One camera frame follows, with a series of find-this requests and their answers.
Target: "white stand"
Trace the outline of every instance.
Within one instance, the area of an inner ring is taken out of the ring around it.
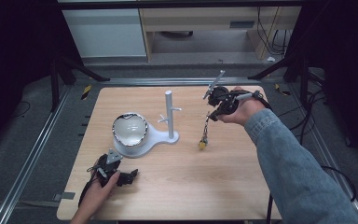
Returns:
[[[125,147],[114,138],[115,148],[118,153],[127,158],[139,158],[149,152],[158,144],[174,144],[179,140],[179,133],[173,130],[173,110],[182,110],[172,107],[172,92],[165,92],[165,101],[167,106],[167,118],[162,117],[158,122],[166,121],[168,124],[167,132],[160,132],[153,125],[147,122],[147,137],[140,146]]]

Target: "bowl rim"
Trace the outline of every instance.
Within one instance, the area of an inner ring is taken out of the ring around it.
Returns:
[[[145,132],[144,134],[142,135],[141,139],[139,139],[138,142],[134,143],[134,144],[124,144],[120,139],[119,137],[117,136],[116,132],[115,132],[115,124],[118,120],[120,119],[130,119],[132,118],[133,116],[136,116],[136,117],[139,117],[145,124]],[[128,112],[128,113],[124,113],[120,116],[118,116],[115,121],[113,122],[113,126],[112,126],[112,133],[113,133],[113,136],[115,137],[115,139],[124,147],[137,147],[137,146],[140,146],[141,143],[143,143],[143,141],[145,140],[145,137],[147,135],[147,131],[148,131],[148,125],[147,125],[147,121],[146,119],[138,114],[138,113],[135,113],[135,112]]]

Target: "blue sleeve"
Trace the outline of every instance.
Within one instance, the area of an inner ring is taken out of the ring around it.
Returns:
[[[269,109],[245,124],[285,224],[358,223],[350,198]]]

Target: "metal bowl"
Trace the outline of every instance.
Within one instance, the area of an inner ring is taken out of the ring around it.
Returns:
[[[139,147],[145,143],[147,121],[137,113],[120,115],[113,123],[113,136],[124,147]]]

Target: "person's left hand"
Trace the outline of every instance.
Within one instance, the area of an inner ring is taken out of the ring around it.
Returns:
[[[103,205],[104,201],[113,194],[112,189],[117,183],[119,176],[120,171],[115,172],[104,187],[101,187],[98,179],[93,180],[71,223],[88,223],[94,213]]]

